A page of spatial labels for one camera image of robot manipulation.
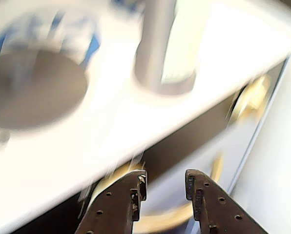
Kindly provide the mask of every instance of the hole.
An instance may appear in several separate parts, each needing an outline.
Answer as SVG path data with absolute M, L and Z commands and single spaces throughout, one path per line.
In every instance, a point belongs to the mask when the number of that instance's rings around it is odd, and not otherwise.
M 209 227 L 209 234 L 218 234 L 218 228 L 216 226 Z
M 234 218 L 237 219 L 237 220 L 241 220 L 242 219 L 242 217 L 240 215 L 238 215 L 238 214 Z

